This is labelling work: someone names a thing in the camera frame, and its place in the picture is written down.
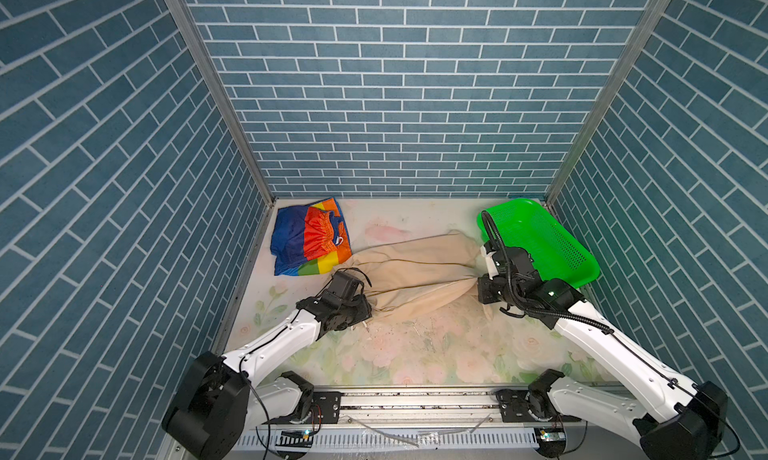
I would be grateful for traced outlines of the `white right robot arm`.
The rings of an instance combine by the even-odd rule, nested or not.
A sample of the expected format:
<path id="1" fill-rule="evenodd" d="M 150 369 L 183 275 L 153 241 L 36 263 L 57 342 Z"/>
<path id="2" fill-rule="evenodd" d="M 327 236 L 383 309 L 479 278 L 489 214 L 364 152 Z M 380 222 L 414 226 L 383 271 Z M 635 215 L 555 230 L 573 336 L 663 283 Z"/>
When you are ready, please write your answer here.
<path id="1" fill-rule="evenodd" d="M 572 416 L 639 446 L 650 459 L 710 459 L 727 428 L 728 396 L 696 383 L 620 332 L 577 289 L 561 279 L 483 275 L 483 304 L 502 302 L 542 322 L 588 353 L 628 391 L 620 396 L 548 369 L 528 386 L 532 417 Z"/>

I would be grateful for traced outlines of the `rainbow striped shorts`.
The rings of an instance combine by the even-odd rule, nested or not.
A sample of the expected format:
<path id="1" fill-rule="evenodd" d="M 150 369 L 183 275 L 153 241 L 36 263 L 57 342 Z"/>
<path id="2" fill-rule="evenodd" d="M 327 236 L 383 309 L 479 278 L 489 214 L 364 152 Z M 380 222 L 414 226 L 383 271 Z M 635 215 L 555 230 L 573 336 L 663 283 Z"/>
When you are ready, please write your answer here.
<path id="1" fill-rule="evenodd" d="M 278 209 L 270 241 L 276 276 L 329 273 L 352 256 L 347 222 L 333 197 Z"/>

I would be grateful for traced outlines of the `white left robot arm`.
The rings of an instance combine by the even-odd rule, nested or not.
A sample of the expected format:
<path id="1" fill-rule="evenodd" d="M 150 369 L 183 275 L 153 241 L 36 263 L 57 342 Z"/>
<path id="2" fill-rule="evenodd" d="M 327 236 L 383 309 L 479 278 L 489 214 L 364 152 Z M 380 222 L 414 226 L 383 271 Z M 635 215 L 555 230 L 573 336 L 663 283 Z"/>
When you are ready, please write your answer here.
<path id="1" fill-rule="evenodd" d="M 275 418 L 306 416 L 314 387 L 287 372 L 261 381 L 299 350 L 329 331 L 342 331 L 372 317 L 362 294 L 350 300 L 309 297 L 257 340 L 216 355 L 206 351 L 188 367 L 162 419 L 162 429 L 197 459 L 222 459 L 242 433 Z"/>

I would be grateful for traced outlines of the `beige shorts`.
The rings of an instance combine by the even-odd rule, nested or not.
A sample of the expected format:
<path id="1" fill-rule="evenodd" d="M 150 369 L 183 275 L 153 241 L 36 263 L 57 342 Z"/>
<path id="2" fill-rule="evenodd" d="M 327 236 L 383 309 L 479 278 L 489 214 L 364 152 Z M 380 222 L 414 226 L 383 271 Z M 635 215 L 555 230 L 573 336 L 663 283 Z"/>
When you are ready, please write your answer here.
<path id="1" fill-rule="evenodd" d="M 373 246 L 341 266 L 364 274 L 374 321 L 403 322 L 478 299 L 481 247 L 459 230 Z"/>

